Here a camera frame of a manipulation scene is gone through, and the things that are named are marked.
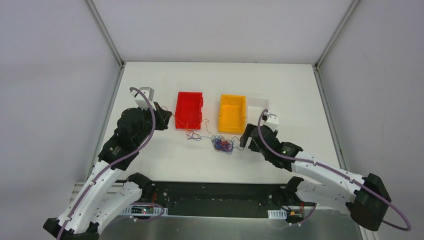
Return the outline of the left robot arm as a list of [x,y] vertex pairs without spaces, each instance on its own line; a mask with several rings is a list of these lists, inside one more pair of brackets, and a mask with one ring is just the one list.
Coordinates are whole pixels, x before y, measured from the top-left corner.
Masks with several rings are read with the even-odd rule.
[[141,173],[130,175],[118,192],[104,198],[150,141],[153,131],[168,129],[171,116],[172,112],[162,109],[157,102],[151,108],[124,110],[77,197],[59,217],[48,218],[43,229],[58,240],[97,240],[131,203],[149,201],[153,195],[148,185],[151,180]]

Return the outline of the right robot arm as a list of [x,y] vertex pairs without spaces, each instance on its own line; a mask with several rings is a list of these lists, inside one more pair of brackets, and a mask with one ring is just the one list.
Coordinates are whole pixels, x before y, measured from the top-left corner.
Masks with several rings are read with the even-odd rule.
[[247,124],[240,146],[261,153],[276,168],[298,174],[286,183],[283,196],[288,204],[303,201],[331,207],[374,232],[383,223],[386,203],[392,200],[379,176],[335,168],[294,143],[280,142],[277,132],[265,125]]

